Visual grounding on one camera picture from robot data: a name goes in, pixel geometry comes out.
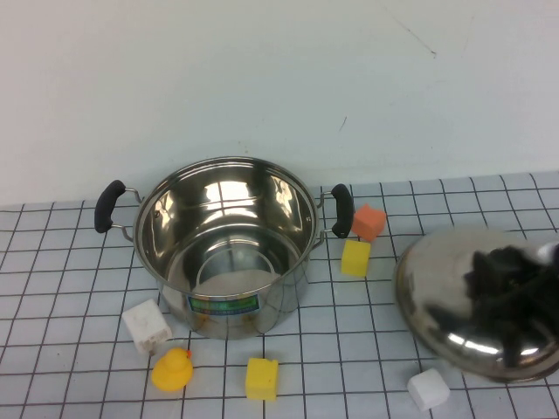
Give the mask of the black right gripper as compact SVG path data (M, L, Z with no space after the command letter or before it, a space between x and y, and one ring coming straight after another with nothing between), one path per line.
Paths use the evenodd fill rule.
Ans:
M503 296L510 291L510 300ZM558 264L542 264L514 249L473 253L473 271L464 275L473 313L506 306L519 327L541 326L558 335Z

